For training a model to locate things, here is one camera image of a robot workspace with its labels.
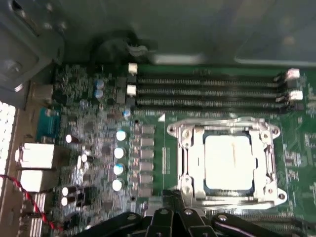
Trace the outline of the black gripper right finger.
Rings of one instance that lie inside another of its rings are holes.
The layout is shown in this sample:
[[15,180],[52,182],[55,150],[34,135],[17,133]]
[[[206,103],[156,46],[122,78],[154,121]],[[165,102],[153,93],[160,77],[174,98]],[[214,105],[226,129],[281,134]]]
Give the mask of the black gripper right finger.
[[208,219],[201,211],[185,206],[181,192],[174,193],[174,210],[190,237],[280,237],[281,234],[230,214]]

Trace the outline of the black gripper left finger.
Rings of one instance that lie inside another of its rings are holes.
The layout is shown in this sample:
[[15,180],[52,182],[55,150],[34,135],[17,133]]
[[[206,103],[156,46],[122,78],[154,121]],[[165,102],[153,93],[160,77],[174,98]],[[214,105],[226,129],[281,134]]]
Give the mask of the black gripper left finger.
[[144,216],[125,212],[84,230],[76,237],[170,237],[174,216],[174,191],[162,192],[162,207],[149,208]]

